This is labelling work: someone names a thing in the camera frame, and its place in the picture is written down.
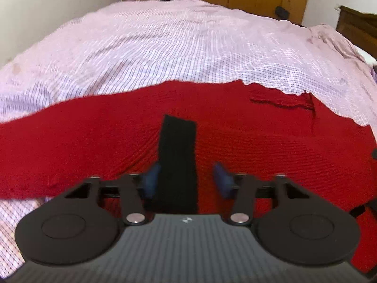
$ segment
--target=bed frame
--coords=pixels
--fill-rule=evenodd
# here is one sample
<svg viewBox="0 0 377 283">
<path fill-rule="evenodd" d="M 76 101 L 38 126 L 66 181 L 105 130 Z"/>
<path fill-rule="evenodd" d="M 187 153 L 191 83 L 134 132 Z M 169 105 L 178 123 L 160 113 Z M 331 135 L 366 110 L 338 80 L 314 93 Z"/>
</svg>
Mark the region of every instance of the bed frame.
<svg viewBox="0 0 377 283">
<path fill-rule="evenodd" d="M 341 6 L 336 30 L 377 59 L 377 15 Z"/>
</svg>

